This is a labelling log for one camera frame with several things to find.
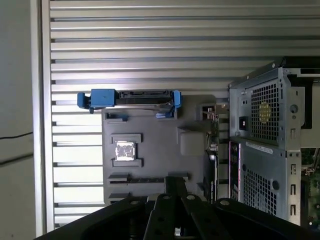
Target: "horizontal slats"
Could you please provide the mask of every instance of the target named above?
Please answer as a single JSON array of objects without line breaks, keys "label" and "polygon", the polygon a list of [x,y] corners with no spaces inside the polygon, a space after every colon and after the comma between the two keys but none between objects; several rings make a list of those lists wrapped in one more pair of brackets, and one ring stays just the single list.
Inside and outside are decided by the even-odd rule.
[{"label": "horizontal slats", "polygon": [[173,71],[104,71],[79,73],[52,73],[51,79],[58,80],[104,80],[104,79],[162,79],[162,78],[226,78],[241,77],[251,69],[236,70],[173,70]]},{"label": "horizontal slats", "polygon": [[269,1],[254,1],[254,0],[242,0],[241,2],[237,0],[121,0],[121,1],[52,1],[50,8],[56,9],[122,9],[122,8],[248,8],[248,7],[291,7],[291,8],[301,8],[301,7],[314,7],[319,5],[319,3],[314,0],[305,0],[303,3],[300,0],[291,0],[290,5],[280,5],[277,0]]},{"label": "horizontal slats", "polygon": [[54,188],[55,203],[94,203],[103,201],[104,189],[102,186]]},{"label": "horizontal slats", "polygon": [[87,92],[91,89],[117,89],[117,90],[154,90],[154,89],[177,89],[177,90],[223,90],[228,87],[229,81],[216,80],[215,81],[197,81],[197,82],[184,82],[181,84],[179,81],[156,81],[154,83],[119,83],[119,84],[54,84],[52,85],[53,92]]},{"label": "horizontal slats", "polygon": [[163,50],[163,51],[88,51],[53,52],[55,60],[77,59],[131,59],[131,58],[218,58],[218,57],[279,57],[279,56],[318,56],[319,48],[281,49],[219,49],[219,50]]},{"label": "horizontal slats", "polygon": [[52,22],[51,30],[135,30],[135,29],[224,29],[224,28],[319,28],[314,19],[279,20],[167,20]]},{"label": "horizontal slats", "polygon": [[101,146],[53,147],[53,162],[102,165]]},{"label": "horizontal slats", "polygon": [[297,28],[264,27],[224,28],[224,29],[166,29],[166,30],[113,30],[113,31],[53,31],[53,39],[91,39],[91,38],[182,38],[182,37],[246,37],[246,36],[319,36],[317,27]]},{"label": "horizontal slats", "polygon": [[154,49],[253,49],[319,47],[320,40],[192,40],[192,41],[106,41],[106,42],[53,42],[53,51],[89,50],[154,50]]},{"label": "horizontal slats", "polygon": [[59,134],[52,141],[59,146],[98,146],[102,145],[101,134]]},{"label": "horizontal slats", "polygon": [[98,125],[95,123],[99,123],[101,125],[101,114],[53,114],[52,115],[53,122],[71,122],[73,121],[73,125],[82,125],[82,122],[92,121],[92,125]]},{"label": "horizontal slats", "polygon": [[109,9],[109,10],[52,10],[52,18],[145,18],[145,17],[265,17],[317,15],[319,6],[271,6],[271,7],[210,7],[203,5],[192,8],[159,9]]},{"label": "horizontal slats", "polygon": [[54,213],[58,215],[90,214],[103,208],[104,206],[56,207],[54,208]]},{"label": "horizontal slats", "polygon": [[55,183],[96,183],[103,182],[102,166],[54,167]]},{"label": "horizontal slats", "polygon": [[52,133],[101,133],[102,127],[100,125],[82,125],[82,126],[53,126]]},{"label": "horizontal slats", "polygon": [[258,68],[270,61],[165,61],[165,62],[126,62],[126,63],[55,63],[53,72],[71,71],[138,71],[138,70],[205,70],[205,69],[239,69]]}]

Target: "white wall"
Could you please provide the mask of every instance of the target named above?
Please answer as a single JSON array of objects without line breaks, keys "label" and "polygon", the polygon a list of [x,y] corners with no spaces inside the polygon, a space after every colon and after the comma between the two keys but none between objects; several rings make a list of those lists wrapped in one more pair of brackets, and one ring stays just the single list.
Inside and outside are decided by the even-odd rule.
[{"label": "white wall", "polygon": [[[32,131],[30,3],[0,1],[0,137]],[[0,161],[33,151],[33,138],[0,140]],[[0,240],[35,238],[33,159],[0,167]]]}]

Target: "power supply fan grille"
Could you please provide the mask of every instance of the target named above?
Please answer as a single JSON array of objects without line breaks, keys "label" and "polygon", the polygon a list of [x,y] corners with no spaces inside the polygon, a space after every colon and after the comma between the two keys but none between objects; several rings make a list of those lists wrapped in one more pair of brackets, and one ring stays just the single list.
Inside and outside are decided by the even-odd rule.
[{"label": "power supply fan grille", "polygon": [[251,137],[276,141],[279,135],[279,89],[270,84],[251,94]]},{"label": "power supply fan grille", "polygon": [[277,195],[271,192],[270,181],[247,169],[244,174],[243,203],[270,215],[277,214]]}]

